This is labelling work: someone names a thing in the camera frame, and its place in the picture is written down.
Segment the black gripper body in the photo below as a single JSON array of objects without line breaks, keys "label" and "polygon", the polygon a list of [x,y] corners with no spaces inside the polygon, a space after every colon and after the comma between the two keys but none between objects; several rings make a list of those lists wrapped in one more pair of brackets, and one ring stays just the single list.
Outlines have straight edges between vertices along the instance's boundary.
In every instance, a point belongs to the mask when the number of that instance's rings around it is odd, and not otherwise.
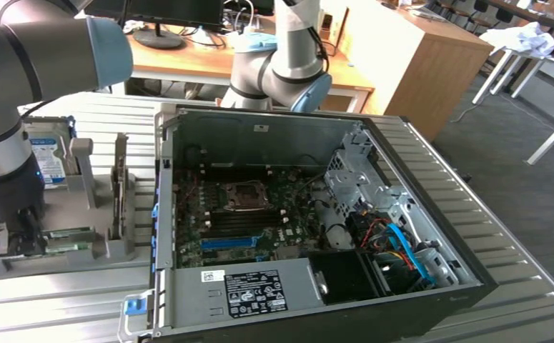
[{"label": "black gripper body", "polygon": [[44,214],[44,179],[36,159],[0,177],[0,224],[10,232],[32,233]]}]

